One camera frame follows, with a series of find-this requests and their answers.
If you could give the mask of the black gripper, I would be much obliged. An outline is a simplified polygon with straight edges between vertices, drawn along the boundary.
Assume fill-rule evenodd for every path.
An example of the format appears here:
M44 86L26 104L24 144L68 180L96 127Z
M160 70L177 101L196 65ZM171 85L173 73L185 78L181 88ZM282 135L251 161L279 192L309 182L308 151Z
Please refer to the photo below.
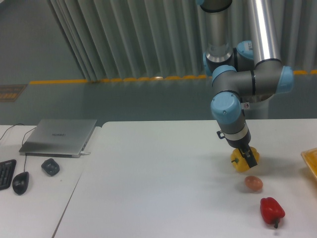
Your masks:
M256 166L256 153L257 150L254 147L250 147L249 143L251 141L250 131L240 131L236 134L226 134L222 131L216 132L219 139L226 139L227 143L233 147L238 148L241 156L245 159L249 168Z

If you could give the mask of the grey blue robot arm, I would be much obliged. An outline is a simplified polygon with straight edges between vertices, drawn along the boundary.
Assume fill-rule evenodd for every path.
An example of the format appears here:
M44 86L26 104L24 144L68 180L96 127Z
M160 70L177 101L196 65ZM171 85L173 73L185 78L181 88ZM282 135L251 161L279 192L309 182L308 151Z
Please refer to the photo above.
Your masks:
M220 127L218 137L237 149L252 168L257 161L249 146L251 134L241 104L245 99L290 92L294 74L281 61L271 2L247 1L251 39L235 48L229 43L231 4L229 0L197 1L208 29L203 62L206 74L212 77L211 113Z

